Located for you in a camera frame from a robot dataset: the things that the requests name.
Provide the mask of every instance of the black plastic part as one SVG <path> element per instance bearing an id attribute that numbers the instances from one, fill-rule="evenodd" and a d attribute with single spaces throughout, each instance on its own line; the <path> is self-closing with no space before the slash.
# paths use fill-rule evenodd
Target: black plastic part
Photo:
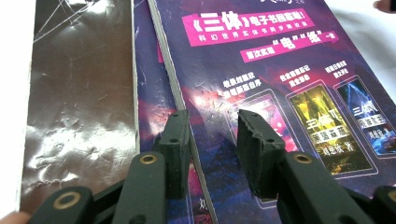
<path id="1" fill-rule="evenodd" d="M 390 11 L 396 11 L 396 0 L 390 0 Z"/>
<path id="2" fill-rule="evenodd" d="M 163 224 L 165 217 L 165 160 L 159 152 L 132 159 L 113 217 L 113 224 Z"/>
<path id="3" fill-rule="evenodd" d="M 239 110 L 236 155 L 254 195 L 276 198 L 275 166 L 285 154 L 285 142 L 259 114 Z"/>
<path id="4" fill-rule="evenodd" d="M 116 205 L 119 201 L 124 180 L 104 189 L 93 196 L 92 212 L 94 213 L 94 224 L 111 223 Z"/>
<path id="5" fill-rule="evenodd" d="M 86 224 L 92 222 L 92 193 L 84 187 L 58 190 L 38 208 L 29 224 Z"/>
<path id="6" fill-rule="evenodd" d="M 154 151 L 161 152 L 166 162 L 166 198 L 184 198 L 188 190 L 191 159 L 191 128 L 187 110 L 179 110 L 169 116 Z"/>
<path id="7" fill-rule="evenodd" d="M 288 206 L 279 206 L 278 202 L 283 223 L 374 223 L 316 158 L 290 152 L 281 164 L 281 174 L 287 182 L 283 189 L 289 190 L 279 192 L 281 203 L 293 200 Z M 302 220 L 287 219 L 296 213 L 301 213 Z"/>
<path id="8" fill-rule="evenodd" d="M 372 199 L 372 217 L 376 223 L 396 223 L 396 188 L 379 187 Z"/>

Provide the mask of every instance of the brass grommet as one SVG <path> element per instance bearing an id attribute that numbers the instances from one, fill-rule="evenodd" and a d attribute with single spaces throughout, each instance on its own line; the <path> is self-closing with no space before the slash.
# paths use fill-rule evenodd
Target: brass grommet
<path id="1" fill-rule="evenodd" d="M 62 199 L 66 198 L 66 197 L 73 197 L 73 199 L 66 203 L 62 203 Z M 81 194 L 79 194 L 78 192 L 75 192 L 75 191 L 69 191 L 69 192 L 66 192 L 66 193 L 62 194 L 61 196 L 59 196 L 55 200 L 55 202 L 53 202 L 52 206 L 55 209 L 63 210 L 63 209 L 74 206 L 76 203 L 78 203 L 78 201 L 80 199 L 81 199 Z"/>
<path id="2" fill-rule="evenodd" d="M 391 190 L 388 193 L 388 197 L 390 197 L 396 203 L 396 190 Z"/>
<path id="3" fill-rule="evenodd" d="M 143 164 L 149 165 L 154 163 L 157 160 L 157 157 L 154 155 L 146 155 L 143 156 L 142 158 L 140 158 L 140 162 L 142 162 Z"/>
<path id="4" fill-rule="evenodd" d="M 295 154 L 293 156 L 294 160 L 300 163 L 305 163 L 305 164 L 309 164 L 312 162 L 312 159 L 303 155 L 303 154 Z"/>

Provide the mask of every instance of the book image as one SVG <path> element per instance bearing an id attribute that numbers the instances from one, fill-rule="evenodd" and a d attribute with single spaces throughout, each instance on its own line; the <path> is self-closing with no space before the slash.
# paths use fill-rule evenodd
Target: book image
<path id="1" fill-rule="evenodd" d="M 290 101 L 332 175 L 372 168 L 323 85 L 299 92 Z"/>
<path id="2" fill-rule="evenodd" d="M 265 121 L 271 125 L 274 131 L 285 141 L 285 149 L 287 151 L 297 150 L 297 146 L 294 143 L 288 128 L 289 125 L 287 125 L 286 121 L 283 119 L 285 116 L 281 113 L 281 107 L 271 91 L 259 92 L 257 95 L 253 95 L 242 101 L 243 102 L 236 102 L 227 113 L 235 143 L 238 136 L 238 110 L 245 109 L 262 116 Z"/>
<path id="3" fill-rule="evenodd" d="M 290 148 L 320 159 L 346 188 L 370 197 L 396 184 L 396 160 L 377 157 L 336 88 L 359 75 L 390 127 L 395 104 L 324 1 L 148 2 L 176 107 L 191 116 L 214 222 L 280 223 L 274 202 L 252 196 L 236 157 L 240 108 L 274 116 Z"/>
<path id="4" fill-rule="evenodd" d="M 380 158 L 396 153 L 396 134 L 380 106 L 358 76 L 336 87 L 353 118 L 358 123 L 375 154 Z"/>

